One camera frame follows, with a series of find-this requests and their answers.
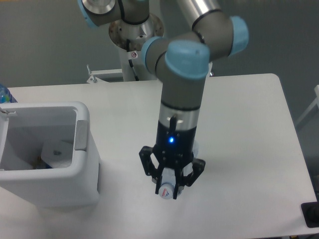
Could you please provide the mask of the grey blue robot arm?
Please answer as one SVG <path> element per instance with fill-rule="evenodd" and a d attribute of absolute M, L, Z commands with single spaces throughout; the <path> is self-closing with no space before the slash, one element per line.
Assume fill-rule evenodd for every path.
<path fill-rule="evenodd" d="M 227 16 L 215 0 L 180 0 L 191 31 L 167 39 L 156 35 L 147 0 L 80 0 L 78 5 L 91 27 L 121 23 L 120 42 L 138 51 L 148 73 L 162 82 L 156 142 L 139 156 L 155 193 L 176 199 L 205 168 L 193 146 L 209 64 L 247 47 L 245 20 Z"/>

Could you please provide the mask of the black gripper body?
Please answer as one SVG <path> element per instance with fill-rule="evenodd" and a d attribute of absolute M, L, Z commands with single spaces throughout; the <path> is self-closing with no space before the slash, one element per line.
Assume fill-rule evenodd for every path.
<path fill-rule="evenodd" d="M 159 166 L 162 168 L 170 166 L 175 169 L 178 161 L 180 169 L 183 170 L 193 159 L 195 133 L 195 127 L 189 130 L 170 131 L 159 122 L 156 143 L 153 147 L 153 154 L 159 160 Z"/>

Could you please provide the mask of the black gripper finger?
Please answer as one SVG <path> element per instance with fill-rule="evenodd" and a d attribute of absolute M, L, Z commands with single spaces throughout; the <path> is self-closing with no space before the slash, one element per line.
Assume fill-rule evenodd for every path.
<path fill-rule="evenodd" d="M 154 155 L 159 165 L 156 168 L 152 162 L 151 155 Z M 147 176 L 151 176 L 156 183 L 155 194 L 159 194 L 162 185 L 162 172 L 164 169 L 163 154 L 159 151 L 157 146 L 149 147 L 143 146 L 139 152 L 139 156 L 143 165 L 144 172 Z"/>
<path fill-rule="evenodd" d="M 192 166 L 192 172 L 187 176 L 184 176 L 183 169 L 187 165 L 183 166 L 181 161 L 176 161 L 174 164 L 174 172 L 175 172 L 175 187 L 173 191 L 173 199 L 176 200 L 180 187 L 190 187 L 193 183 L 198 179 L 198 177 L 202 174 L 205 169 L 206 162 L 202 159 L 193 158 L 193 161 L 190 162 Z"/>

